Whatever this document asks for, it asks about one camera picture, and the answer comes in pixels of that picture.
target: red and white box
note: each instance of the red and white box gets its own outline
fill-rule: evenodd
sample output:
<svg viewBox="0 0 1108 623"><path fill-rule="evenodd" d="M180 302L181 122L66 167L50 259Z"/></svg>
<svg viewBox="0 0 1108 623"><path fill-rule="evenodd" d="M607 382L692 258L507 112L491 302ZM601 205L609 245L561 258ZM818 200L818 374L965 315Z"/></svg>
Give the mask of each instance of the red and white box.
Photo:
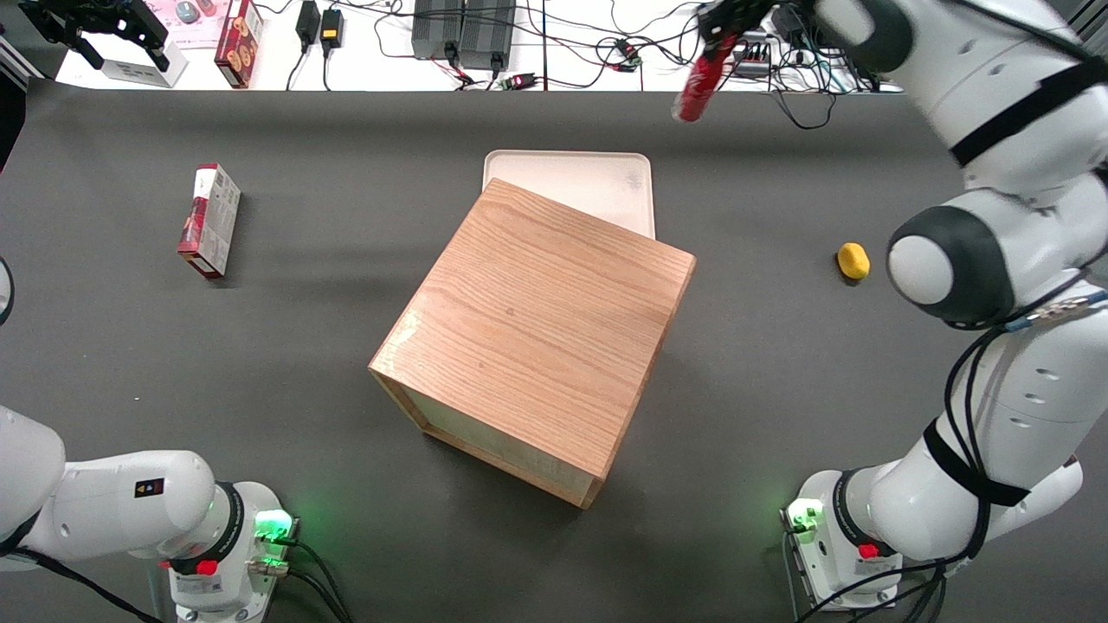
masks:
<svg viewBox="0 0 1108 623"><path fill-rule="evenodd" d="M223 34L215 49L215 64L232 89L246 89L258 61L258 43L265 22L250 0L232 0Z"/></svg>
<svg viewBox="0 0 1108 623"><path fill-rule="evenodd" d="M222 166L212 163L196 167L193 211L185 221L177 253L209 279L226 274L240 197L238 185Z"/></svg>

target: white table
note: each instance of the white table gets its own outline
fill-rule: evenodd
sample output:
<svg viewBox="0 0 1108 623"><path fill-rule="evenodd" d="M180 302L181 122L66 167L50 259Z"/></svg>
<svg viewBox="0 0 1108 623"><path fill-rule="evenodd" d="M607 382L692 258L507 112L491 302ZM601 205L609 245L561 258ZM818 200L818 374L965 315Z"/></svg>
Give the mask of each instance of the white table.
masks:
<svg viewBox="0 0 1108 623"><path fill-rule="evenodd" d="M542 32L543 0L517 1L520 8L516 10L515 23L520 28L514 30L512 57L505 75L534 72L541 76L543 74L543 39L538 34L527 31ZM330 6L326 1L317 0L317 3L320 10ZM563 45L555 40L547 40L547 75L552 80L573 84L588 84L595 80L595 84L591 89L599 91L677 92L684 88L688 76L688 68L677 67L656 48L648 47L640 51L644 63L638 72L620 73L611 69L601 71L602 68L596 64L598 61L592 45L607 33L562 21L568 20L616 31L618 29L612 20L612 0L546 0L545 4L547 35L576 42ZM665 16L679 2L675 2L675 0L615 0L614 14L619 28L633 31L655 18ZM274 9L280 9L283 4L275 2L271 6ZM409 1L398 12L409 13L412 6L412 2ZM529 6L534 9L533 12L524 9ZM260 9L266 25L261 34L257 65L250 83L252 90L279 91L285 89L289 72L300 57L299 40L293 30L299 7L299 0L291 0L288 9L280 13ZM388 10L384 6L360 9L340 4L338 8L342 10L346 18L346 32L342 48L331 52L328 67L328 85L331 90L450 91L460 85L455 78L435 67L431 61L394 59L381 53L383 48L386 53L392 55L411 54L412 18L386 17L381 19L382 11ZM674 11L669 18L658 20L638 34L655 40L671 38L681 32L684 25L693 17L695 8L695 3L687 2ZM378 34L373 30L375 23L378 24L380 43ZM698 40L694 23L689 23L688 30L689 32L683 38L686 58L693 55ZM127 60L130 57L137 61L145 59L145 54L135 45L114 35L88 34L85 37L105 58ZM671 51L677 52L677 39L665 44ZM780 42L774 40L772 44L776 50L774 58L778 58L777 54L780 53L781 49ZM213 62L213 50L186 50L184 55L188 59L189 64L174 89L212 91L230 89ZM317 43L311 47L302 67L297 71L293 90L322 91L322 50ZM843 85L848 88L854 85L853 76L845 68L838 68L833 71ZM470 71L468 73L476 81L488 81L491 78L489 71ZM806 70L782 72L782 80L786 85L792 89L803 89L802 73L808 73L806 78L809 84L818 82L815 72ZM92 89L154 89L153 86L111 80L89 67L84 59L75 52L70 52L66 55L57 80ZM470 90L483 86L473 86ZM551 91L572 89L554 82L551 82L546 88ZM731 79L724 89L728 91L766 91L767 88L765 80L753 82ZM543 86L536 86L532 91L542 90Z"/></svg>

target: green light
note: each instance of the green light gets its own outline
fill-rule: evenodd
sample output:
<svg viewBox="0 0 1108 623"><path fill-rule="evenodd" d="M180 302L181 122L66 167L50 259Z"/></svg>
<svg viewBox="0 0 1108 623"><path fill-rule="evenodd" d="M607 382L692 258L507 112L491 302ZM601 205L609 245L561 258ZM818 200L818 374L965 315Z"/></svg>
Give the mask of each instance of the green light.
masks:
<svg viewBox="0 0 1108 623"><path fill-rule="evenodd" d="M789 504L786 512L792 519L793 532L809 532L815 530L820 514L823 513L823 503L801 498Z"/></svg>
<svg viewBox="0 0 1108 623"><path fill-rule="evenodd" d="M254 517L255 537L279 539L288 537L291 530L293 515L280 509L261 511Z"/></svg>

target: white box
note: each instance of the white box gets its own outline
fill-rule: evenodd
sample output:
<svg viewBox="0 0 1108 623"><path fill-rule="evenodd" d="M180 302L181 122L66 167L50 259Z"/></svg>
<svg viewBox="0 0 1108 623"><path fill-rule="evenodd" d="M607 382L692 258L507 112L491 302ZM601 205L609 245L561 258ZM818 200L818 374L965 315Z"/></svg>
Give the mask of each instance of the white box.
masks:
<svg viewBox="0 0 1108 623"><path fill-rule="evenodd" d="M146 52L137 45L129 45L126 53L123 53L122 49L114 52L113 55L119 58L105 57L104 67L100 71L113 80L172 89L185 71L188 61L173 41L167 41L162 52L170 61L170 69L165 72L158 71Z"/></svg>
<svg viewBox="0 0 1108 623"><path fill-rule="evenodd" d="M218 164L202 164L196 168L193 210L181 233L177 254L209 279L223 277L227 272L242 196L238 185Z"/></svg>
<svg viewBox="0 0 1108 623"><path fill-rule="evenodd" d="M650 161L642 154L497 150L485 156L482 187L494 177L655 237Z"/></svg>

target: black strap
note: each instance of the black strap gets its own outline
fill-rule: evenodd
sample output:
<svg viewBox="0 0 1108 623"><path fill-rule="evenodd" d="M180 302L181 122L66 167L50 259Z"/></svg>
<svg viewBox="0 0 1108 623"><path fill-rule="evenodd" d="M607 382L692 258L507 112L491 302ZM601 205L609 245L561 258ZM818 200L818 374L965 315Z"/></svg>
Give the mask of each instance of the black strap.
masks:
<svg viewBox="0 0 1108 623"><path fill-rule="evenodd" d="M31 519L24 521L23 523L20 523L19 528L17 528L16 531L12 532L10 537L4 539L3 542L0 543L0 558L4 558L6 555L14 552L16 548L19 548L19 542L23 540L23 537L30 534L31 529L34 528L34 521L39 519L40 512L42 512L42 509L34 511L34 514L31 515Z"/></svg>
<svg viewBox="0 0 1108 623"><path fill-rule="evenodd" d="M1030 493L1027 489L989 480L977 473L947 446L946 441L938 435L937 425L938 418L931 420L931 423L923 431L923 441L927 445L927 451L931 452L931 457L935 459L938 467L943 468L946 476L961 484L963 489L991 504L1002 507L1014 507Z"/></svg>
<svg viewBox="0 0 1108 623"><path fill-rule="evenodd" d="M966 166L1001 141L1015 136L1035 121L1069 103L1089 86L1106 81L1108 64L1099 57L1044 78L1035 92L958 141L951 147L951 154L958 164Z"/></svg>
<svg viewBox="0 0 1108 623"><path fill-rule="evenodd" d="M238 494L235 486L229 482L216 481L216 484L227 494L227 502L230 504L230 517L227 518L227 528L224 529L219 540L216 541L204 553L184 560L171 559L170 566L182 575L195 575L196 565L204 560L222 562L227 558L230 550L238 541L238 534L243 531L243 497Z"/></svg>
<svg viewBox="0 0 1108 623"><path fill-rule="evenodd" d="M834 518L839 521L839 528L842 529L842 533L847 537L847 540L854 547L875 545L878 548L878 555L891 556L896 553L896 550L892 549L889 543L879 541L862 532L862 528L858 523L854 523L854 518L850 515L850 510L847 508L847 486L850 484L850 479L854 478L854 474L862 469L865 468L847 470L835 481L834 489L831 492L831 507L834 509Z"/></svg>

